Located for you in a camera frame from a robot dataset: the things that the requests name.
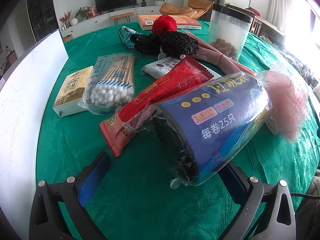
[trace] red wrapper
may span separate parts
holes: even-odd
[[[213,75],[200,63],[186,56],[166,75],[157,79],[144,89],[130,103],[122,107],[116,114],[100,123],[100,129],[114,157],[121,155],[123,148],[134,136],[125,129],[130,121],[131,127],[138,127],[139,113],[147,106],[168,98],[188,88],[207,82]]]

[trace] red yarn ball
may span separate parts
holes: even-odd
[[[177,23],[175,19],[169,15],[159,16],[152,26],[152,33],[162,36],[163,33],[169,31],[177,31]]]

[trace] orange book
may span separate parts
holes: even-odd
[[[161,15],[139,15],[139,24],[143,31],[151,30],[153,22]],[[177,22],[178,29],[201,30],[201,24],[185,15],[170,15]]]

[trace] dark cabinet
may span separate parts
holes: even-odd
[[[27,6],[36,41],[59,28],[53,0],[27,0]]]

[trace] transparent container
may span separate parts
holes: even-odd
[[[238,61],[247,39],[252,17],[231,8],[214,4],[207,43]]]

